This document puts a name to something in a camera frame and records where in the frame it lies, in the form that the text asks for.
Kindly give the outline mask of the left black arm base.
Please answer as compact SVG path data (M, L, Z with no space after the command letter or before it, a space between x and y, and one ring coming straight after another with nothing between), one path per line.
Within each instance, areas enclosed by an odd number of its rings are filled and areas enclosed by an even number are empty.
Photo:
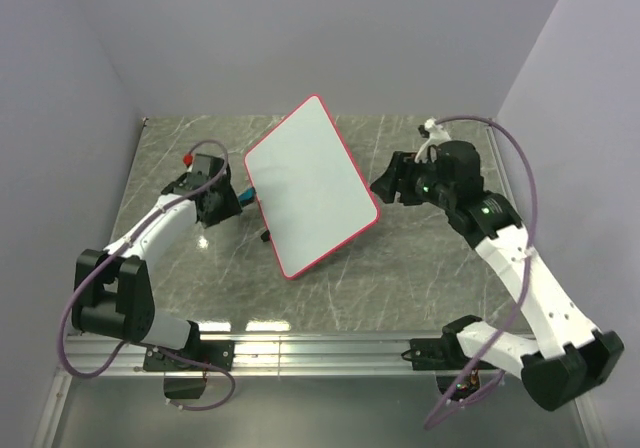
M163 390L169 400L199 400L209 375L231 373L234 351L231 340L205 340L194 350L147 348L142 371L163 375Z

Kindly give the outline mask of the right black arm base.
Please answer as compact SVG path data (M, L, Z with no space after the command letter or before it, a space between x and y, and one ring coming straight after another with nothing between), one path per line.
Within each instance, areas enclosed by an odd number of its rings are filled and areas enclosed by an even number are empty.
M411 363L413 371L435 371L441 394L447 391L455 381L457 372L470 360L462 352L457 339L447 334L440 338L410 339L409 348L401 353L401 358ZM476 393L481 388L480 371L494 369L493 365L479 361L461 382L455 384L455 391L449 400L460 402Z

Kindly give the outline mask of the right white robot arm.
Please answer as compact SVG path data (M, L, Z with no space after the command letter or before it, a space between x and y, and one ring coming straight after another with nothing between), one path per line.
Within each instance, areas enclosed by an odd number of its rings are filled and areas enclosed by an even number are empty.
M565 293L533 247L530 229L510 201L484 186L473 144L446 141L420 153L396 151L371 190L384 203L430 203L501 280L533 336L499 331L475 315L442 329L439 338L414 338L403 358L416 371L494 368L520 379L546 411L603 384L624 344L603 332Z

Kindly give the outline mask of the blue whiteboard eraser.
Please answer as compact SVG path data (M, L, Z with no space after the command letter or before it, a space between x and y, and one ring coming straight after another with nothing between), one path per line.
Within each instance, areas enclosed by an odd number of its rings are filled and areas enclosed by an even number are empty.
M255 201L255 190L248 189L238 196L238 201L241 206L248 206Z

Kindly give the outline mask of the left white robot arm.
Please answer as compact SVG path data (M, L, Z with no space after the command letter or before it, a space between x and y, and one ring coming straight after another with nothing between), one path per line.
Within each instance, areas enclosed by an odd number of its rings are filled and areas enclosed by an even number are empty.
M194 322L156 309L150 274L185 230L196 224L208 228L242 212L226 159L189 154L187 164L125 235L79 256L70 310L75 329L165 348L180 370L201 361L200 332Z

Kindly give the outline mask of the pink framed whiteboard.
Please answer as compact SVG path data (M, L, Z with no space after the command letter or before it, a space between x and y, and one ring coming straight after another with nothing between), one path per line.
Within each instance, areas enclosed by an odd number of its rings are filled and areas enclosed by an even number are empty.
M284 278L374 226L380 208L323 99L314 94L244 156Z

